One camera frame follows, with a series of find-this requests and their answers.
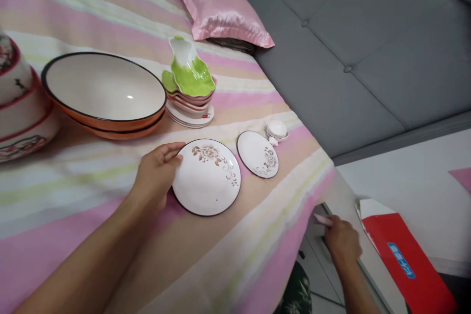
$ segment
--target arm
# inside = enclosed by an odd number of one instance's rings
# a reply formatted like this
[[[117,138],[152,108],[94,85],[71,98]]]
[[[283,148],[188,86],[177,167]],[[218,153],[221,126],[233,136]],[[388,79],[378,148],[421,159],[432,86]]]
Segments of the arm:
[[[94,231],[14,312],[102,313],[157,214],[182,160],[184,142],[145,155],[115,213]]]
[[[338,216],[331,219],[334,224],[326,229],[325,240],[342,283],[347,313],[380,314],[357,264],[362,254],[358,232]]]

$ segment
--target hand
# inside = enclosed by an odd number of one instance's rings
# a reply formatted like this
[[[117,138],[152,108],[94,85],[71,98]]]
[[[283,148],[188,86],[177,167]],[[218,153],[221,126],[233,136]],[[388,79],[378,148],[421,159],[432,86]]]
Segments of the hand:
[[[329,247],[336,267],[351,266],[362,254],[358,232],[350,222],[342,221],[338,216],[330,217],[334,223],[325,230],[325,241]]]
[[[167,203],[167,191],[183,160],[183,156],[177,154],[184,145],[184,142],[169,143],[144,155],[128,197],[162,211]]]

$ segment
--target satin pillowcase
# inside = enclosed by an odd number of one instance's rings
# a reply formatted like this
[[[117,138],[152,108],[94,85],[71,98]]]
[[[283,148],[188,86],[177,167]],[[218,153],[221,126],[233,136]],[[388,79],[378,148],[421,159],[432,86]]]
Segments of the satin pillowcase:
[[[275,45],[247,0],[183,0],[193,18],[195,40],[242,39],[259,47]]]

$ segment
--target gray upholstered headboard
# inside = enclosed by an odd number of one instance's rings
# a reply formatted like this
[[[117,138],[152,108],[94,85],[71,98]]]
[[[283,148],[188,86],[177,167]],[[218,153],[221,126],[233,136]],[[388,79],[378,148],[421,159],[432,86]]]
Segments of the gray upholstered headboard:
[[[276,44],[255,59],[336,164],[471,127],[465,1],[248,1]]]

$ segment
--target striped bedsheet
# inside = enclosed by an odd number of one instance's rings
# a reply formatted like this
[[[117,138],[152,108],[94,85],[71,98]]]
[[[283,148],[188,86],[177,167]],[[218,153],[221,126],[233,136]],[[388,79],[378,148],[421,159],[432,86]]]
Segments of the striped bedsheet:
[[[58,55],[97,51],[160,77],[172,60],[168,37],[192,40],[181,0],[0,0],[0,24],[38,72]],[[236,154],[241,132],[262,133],[274,118],[290,132],[276,148],[277,176],[258,178],[241,163],[241,192],[215,217],[190,214],[170,195],[107,312],[270,313],[276,307],[333,164],[251,56],[195,45],[218,80],[209,126],[187,129],[165,116],[151,136],[111,142],[63,117],[47,147],[0,165],[0,313],[11,312],[113,213],[142,155],[198,138],[221,141]]]

